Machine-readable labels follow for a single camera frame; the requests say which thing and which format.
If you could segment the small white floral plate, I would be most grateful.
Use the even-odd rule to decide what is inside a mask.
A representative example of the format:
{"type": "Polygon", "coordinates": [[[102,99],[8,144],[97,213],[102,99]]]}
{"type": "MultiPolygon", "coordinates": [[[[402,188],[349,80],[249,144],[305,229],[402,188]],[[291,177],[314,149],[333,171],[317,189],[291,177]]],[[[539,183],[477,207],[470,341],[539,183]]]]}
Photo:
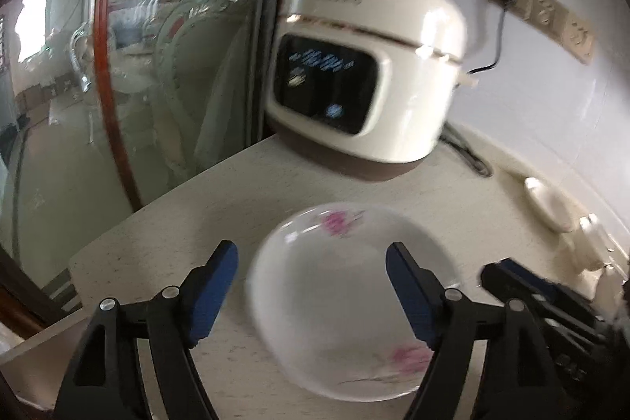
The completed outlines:
{"type": "Polygon", "coordinates": [[[250,315],[294,384],[348,402],[387,401],[419,388],[432,351],[415,337],[387,277],[393,242],[404,243],[443,286],[459,286],[441,245],[385,206],[315,206],[261,242],[246,279],[250,315]]]}

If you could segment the large white floral plate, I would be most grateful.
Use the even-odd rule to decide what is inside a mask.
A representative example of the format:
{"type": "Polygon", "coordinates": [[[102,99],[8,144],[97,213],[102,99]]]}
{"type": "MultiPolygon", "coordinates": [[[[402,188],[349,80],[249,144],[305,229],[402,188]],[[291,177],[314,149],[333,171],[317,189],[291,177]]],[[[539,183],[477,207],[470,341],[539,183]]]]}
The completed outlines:
{"type": "Polygon", "coordinates": [[[523,186],[528,204],[545,226],[556,233],[576,229],[576,219],[565,198],[554,188],[535,177],[526,177],[523,186]]]}

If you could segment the cream rice cooker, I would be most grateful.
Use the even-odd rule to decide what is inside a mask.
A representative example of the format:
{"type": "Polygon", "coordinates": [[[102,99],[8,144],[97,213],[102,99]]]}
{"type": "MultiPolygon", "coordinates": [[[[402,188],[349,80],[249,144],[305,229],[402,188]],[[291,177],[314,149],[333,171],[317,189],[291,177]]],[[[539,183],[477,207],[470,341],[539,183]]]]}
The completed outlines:
{"type": "Polygon", "coordinates": [[[297,154],[364,181],[439,141],[467,48],[452,0],[282,0],[265,111],[297,154]]]}

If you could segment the glass door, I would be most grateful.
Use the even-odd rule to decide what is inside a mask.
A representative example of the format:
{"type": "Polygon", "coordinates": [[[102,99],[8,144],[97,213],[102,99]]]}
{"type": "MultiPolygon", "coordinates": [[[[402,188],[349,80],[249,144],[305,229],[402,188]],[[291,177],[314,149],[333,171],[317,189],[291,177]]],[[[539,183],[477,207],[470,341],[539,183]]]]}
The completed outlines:
{"type": "Polygon", "coordinates": [[[87,244],[250,144],[276,0],[1,0],[1,253],[50,296],[87,244]]]}

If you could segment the wall power socket strip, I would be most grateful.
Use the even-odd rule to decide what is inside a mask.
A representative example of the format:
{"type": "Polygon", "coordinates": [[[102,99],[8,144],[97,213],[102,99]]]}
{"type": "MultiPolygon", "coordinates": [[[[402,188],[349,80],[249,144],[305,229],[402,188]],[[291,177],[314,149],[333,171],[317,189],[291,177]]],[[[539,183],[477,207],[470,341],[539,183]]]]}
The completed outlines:
{"type": "MultiPolygon", "coordinates": [[[[501,4],[501,0],[490,0],[501,4]]],[[[508,9],[520,20],[552,39],[583,64],[594,56],[596,33],[584,18],[558,0],[515,0],[508,9]]]]}

